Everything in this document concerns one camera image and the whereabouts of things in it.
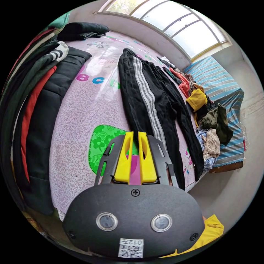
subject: white stripe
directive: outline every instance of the white stripe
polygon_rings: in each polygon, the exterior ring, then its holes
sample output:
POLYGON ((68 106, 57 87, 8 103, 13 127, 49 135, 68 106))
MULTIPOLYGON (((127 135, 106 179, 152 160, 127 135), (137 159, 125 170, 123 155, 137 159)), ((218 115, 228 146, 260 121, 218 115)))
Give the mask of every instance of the white stripe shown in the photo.
POLYGON ((134 69, 135 69, 135 77, 136 77, 136 80, 137 80, 137 84, 139 86, 139 91, 140 91, 140 94, 142 96, 142 99, 145 102, 145 106, 146 106, 147 111, 148 111, 148 116, 149 116, 149 119, 150 119, 150 122, 151 122, 151 126, 152 126, 152 129, 153 129, 153 132, 154 132, 154 136, 158 137, 158 128, 157 128, 157 126, 155 124, 154 116, 153 116, 152 111, 151 111, 150 99, 147 97, 147 95, 145 94, 144 89, 142 88, 143 82, 138 76, 139 65, 137 64, 135 57, 133 57, 133 66, 134 66, 134 69))
POLYGON ((165 140, 165 135, 164 135, 162 126, 160 124, 160 121, 159 121, 159 118, 158 118, 158 115, 157 115, 157 110, 155 108, 155 96, 154 96, 153 92, 150 90, 149 84, 148 84, 146 78, 143 75, 142 62, 138 58, 136 58, 136 57, 134 57, 134 58, 138 62, 139 66, 140 66, 138 74, 139 74, 139 78, 143 82, 143 87, 142 88, 146 92, 146 95, 150 99, 151 104, 152 104, 152 106, 151 106, 152 116, 154 118, 154 121, 156 122, 157 131, 158 131, 158 137, 157 138, 163 143, 163 145, 164 145, 164 147, 165 147, 165 149, 166 149, 166 151, 168 153, 166 140, 165 140))
POLYGON ((152 101, 151 101, 151 98, 149 97, 149 95, 146 93, 146 90, 144 89, 144 81, 143 81, 142 76, 140 74, 141 73, 141 70, 140 70, 141 65, 136 60, 136 57, 133 57, 133 62, 134 62, 135 67, 136 67, 135 76, 137 79, 137 83, 139 85, 139 90, 140 90, 141 96, 143 97, 143 99, 145 100, 145 103, 147 104, 146 107, 148 110, 148 116, 150 118, 150 122, 152 124, 153 131, 154 131, 154 136, 156 138, 158 138, 159 140, 161 140, 159 129, 158 129, 156 120, 154 118, 153 107, 151 107, 152 101))

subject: orange clothing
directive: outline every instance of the orange clothing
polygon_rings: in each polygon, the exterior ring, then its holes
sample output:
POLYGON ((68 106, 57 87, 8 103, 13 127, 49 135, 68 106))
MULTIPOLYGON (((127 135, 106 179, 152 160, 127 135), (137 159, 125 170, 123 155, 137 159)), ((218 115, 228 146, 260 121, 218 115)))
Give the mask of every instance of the orange clothing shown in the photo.
POLYGON ((177 78, 179 78, 182 83, 179 85, 179 88, 181 89, 181 91, 183 92, 183 94, 185 95, 186 98, 188 98, 188 92, 190 89, 190 83, 189 81, 179 72, 174 71, 173 68, 170 68, 170 72, 173 73, 177 78))
POLYGON ((50 76, 56 71, 57 67, 54 66, 52 67, 37 83, 35 88, 33 89, 28 104, 27 108, 23 117, 22 121, 22 129, 21 129, 21 153, 22 153, 22 162, 24 166, 24 171, 25 175, 27 177, 27 180, 29 181, 29 176, 28 176, 28 167, 27 167, 27 162, 26 162, 26 140, 28 136, 28 129, 29 129, 29 124, 30 124, 30 119, 33 114, 34 107, 36 105, 38 96, 43 89, 44 85, 50 78, 50 76))

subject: cartoon print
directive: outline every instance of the cartoon print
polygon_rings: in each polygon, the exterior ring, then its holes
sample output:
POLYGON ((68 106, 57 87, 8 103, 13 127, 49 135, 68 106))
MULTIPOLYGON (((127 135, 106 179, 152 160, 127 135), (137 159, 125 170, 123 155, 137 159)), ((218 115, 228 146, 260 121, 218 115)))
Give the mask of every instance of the cartoon print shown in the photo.
POLYGON ((190 153, 189 153, 189 149, 186 150, 185 152, 185 157, 186 159, 188 160, 188 164, 189 164, 189 169, 192 169, 193 168, 193 161, 191 159, 191 156, 190 156, 190 153))

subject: floor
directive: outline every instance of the floor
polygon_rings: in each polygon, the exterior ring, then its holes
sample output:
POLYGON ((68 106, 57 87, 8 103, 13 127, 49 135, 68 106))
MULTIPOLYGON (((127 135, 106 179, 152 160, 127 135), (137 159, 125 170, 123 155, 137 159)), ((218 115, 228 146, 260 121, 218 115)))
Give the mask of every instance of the floor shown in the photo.
POLYGON ((244 61, 225 68, 244 90, 240 121, 247 129, 250 146, 243 168, 207 173, 189 192, 199 203, 205 217, 215 214, 228 231, 243 215, 254 198, 263 177, 264 93, 262 85, 244 61))

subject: bed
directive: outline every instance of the bed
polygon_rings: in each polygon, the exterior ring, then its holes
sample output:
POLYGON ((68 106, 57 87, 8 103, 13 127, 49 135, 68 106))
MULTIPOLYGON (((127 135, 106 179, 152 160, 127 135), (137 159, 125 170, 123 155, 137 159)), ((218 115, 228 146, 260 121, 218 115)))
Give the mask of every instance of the bed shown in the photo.
MULTIPOLYGON (((61 220, 72 200, 93 186, 106 144, 115 136, 129 131, 117 69, 123 49, 129 48, 139 57, 166 67, 157 59, 162 55, 115 32, 67 44, 88 51, 92 57, 84 64, 62 100, 51 140, 49 180, 53 205, 58 209, 61 220)), ((177 122, 175 125, 180 139, 186 191, 189 191, 195 185, 194 169, 189 165, 183 134, 177 122)), ((131 183, 138 184, 139 177, 138 153, 134 148, 131 183)))
POLYGON ((184 70, 193 75, 197 84, 215 104, 222 104, 227 111, 229 127, 234 131, 230 143, 221 145, 220 156, 210 172, 226 172, 243 166, 244 144, 239 123, 244 91, 231 75, 211 56, 191 64, 184 70))

